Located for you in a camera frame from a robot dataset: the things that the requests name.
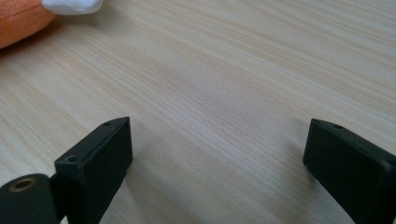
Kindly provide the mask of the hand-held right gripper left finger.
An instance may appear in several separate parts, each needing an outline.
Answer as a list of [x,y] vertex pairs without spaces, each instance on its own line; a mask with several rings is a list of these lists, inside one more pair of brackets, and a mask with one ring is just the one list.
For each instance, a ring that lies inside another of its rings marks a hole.
[[133,161],[130,119],[99,125],[55,162],[50,178],[57,217],[98,224]]

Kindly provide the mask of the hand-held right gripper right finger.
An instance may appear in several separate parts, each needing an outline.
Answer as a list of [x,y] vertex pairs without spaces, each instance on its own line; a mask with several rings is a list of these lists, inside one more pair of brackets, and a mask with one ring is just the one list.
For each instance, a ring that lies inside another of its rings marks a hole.
[[396,156],[385,149],[312,119],[303,163],[356,224],[396,221]]

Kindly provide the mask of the white plush toy part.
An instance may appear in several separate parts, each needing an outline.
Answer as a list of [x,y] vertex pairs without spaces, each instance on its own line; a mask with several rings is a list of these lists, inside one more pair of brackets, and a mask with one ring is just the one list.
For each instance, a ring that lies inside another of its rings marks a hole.
[[104,0],[42,0],[42,6],[57,15],[86,15],[98,11]]

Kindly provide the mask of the orange plush toy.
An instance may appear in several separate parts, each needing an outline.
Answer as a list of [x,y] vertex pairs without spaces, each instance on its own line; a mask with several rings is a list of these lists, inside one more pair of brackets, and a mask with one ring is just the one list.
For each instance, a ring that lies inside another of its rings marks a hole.
[[0,49],[37,33],[55,18],[42,0],[0,0]]

